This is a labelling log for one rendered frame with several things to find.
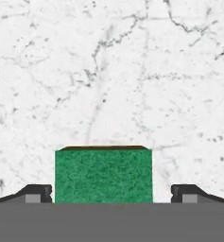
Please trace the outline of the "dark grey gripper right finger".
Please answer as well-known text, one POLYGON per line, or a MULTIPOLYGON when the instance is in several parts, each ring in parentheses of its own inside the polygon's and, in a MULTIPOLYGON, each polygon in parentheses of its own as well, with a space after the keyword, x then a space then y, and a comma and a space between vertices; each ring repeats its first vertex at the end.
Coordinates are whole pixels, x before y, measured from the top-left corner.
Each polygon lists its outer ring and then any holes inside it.
POLYGON ((224 198, 210 195, 195 184, 173 184, 172 203, 224 203, 224 198))

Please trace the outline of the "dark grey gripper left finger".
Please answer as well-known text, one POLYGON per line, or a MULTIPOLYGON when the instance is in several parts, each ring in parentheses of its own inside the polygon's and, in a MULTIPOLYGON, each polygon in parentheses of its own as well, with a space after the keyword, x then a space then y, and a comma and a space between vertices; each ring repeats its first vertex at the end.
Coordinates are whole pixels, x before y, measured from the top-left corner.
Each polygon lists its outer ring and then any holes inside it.
POLYGON ((0 198, 0 203, 51 203, 51 193, 51 184, 28 184, 17 193, 0 198))

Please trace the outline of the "green sponge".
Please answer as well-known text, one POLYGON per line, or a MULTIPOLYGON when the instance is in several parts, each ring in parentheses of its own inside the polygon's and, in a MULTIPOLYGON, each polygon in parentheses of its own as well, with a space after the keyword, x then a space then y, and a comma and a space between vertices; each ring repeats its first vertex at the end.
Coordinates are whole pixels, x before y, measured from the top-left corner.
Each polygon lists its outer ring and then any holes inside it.
POLYGON ((56 203, 151 203, 152 151, 142 146, 55 152, 56 203))

